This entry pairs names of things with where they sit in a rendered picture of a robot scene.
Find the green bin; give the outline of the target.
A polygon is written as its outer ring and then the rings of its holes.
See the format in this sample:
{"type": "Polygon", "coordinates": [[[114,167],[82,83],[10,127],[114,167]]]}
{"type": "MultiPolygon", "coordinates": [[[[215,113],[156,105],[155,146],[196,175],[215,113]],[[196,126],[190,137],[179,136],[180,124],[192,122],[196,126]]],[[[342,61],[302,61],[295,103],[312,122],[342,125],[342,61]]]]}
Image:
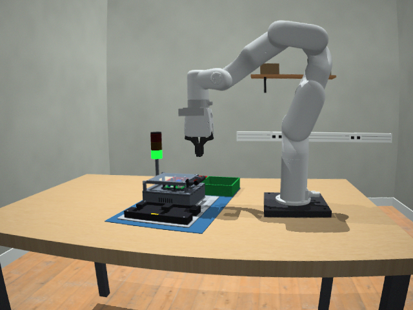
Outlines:
{"type": "Polygon", "coordinates": [[[208,176],[201,183],[205,183],[205,195],[230,196],[240,188],[240,178],[208,176]]]}

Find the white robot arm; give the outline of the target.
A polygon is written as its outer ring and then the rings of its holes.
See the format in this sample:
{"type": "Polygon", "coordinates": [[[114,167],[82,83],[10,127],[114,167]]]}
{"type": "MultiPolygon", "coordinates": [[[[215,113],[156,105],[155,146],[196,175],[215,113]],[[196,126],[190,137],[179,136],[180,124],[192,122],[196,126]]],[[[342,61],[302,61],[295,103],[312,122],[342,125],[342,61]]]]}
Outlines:
{"type": "Polygon", "coordinates": [[[309,135],[325,102],[325,87],[332,70],[328,34],[320,26],[293,21],[275,21],[268,32],[248,44],[225,68],[191,70],[187,74],[188,108],[179,116],[206,116],[208,90],[227,90],[288,47],[302,48],[308,65],[283,118],[281,188],[276,201],[299,206],[310,203],[320,192],[307,189],[309,135]],[[298,142],[296,142],[298,141],[298,142]]]}

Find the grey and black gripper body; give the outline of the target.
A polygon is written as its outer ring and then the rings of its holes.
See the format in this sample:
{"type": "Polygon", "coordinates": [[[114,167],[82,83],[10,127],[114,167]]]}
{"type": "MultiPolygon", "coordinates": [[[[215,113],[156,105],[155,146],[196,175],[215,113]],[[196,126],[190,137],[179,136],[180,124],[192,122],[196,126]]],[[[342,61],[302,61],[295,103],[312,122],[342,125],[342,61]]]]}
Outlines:
{"type": "Polygon", "coordinates": [[[206,108],[206,116],[185,116],[184,132],[188,137],[209,137],[213,128],[214,120],[212,109],[206,108]]]}

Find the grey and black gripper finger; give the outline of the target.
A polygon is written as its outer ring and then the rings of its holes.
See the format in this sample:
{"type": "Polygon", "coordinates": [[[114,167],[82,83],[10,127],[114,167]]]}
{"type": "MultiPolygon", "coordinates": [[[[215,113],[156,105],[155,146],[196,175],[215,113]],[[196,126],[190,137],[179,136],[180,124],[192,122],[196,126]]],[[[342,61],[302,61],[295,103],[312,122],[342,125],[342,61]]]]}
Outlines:
{"type": "Polygon", "coordinates": [[[204,154],[204,144],[207,141],[213,140],[213,133],[211,132],[211,135],[209,137],[200,137],[200,141],[199,141],[199,146],[198,146],[198,156],[201,157],[204,154]]]}
{"type": "Polygon", "coordinates": [[[198,146],[199,146],[198,137],[185,136],[185,139],[188,140],[188,141],[191,141],[195,145],[195,154],[196,154],[196,157],[198,157],[198,146]]]}

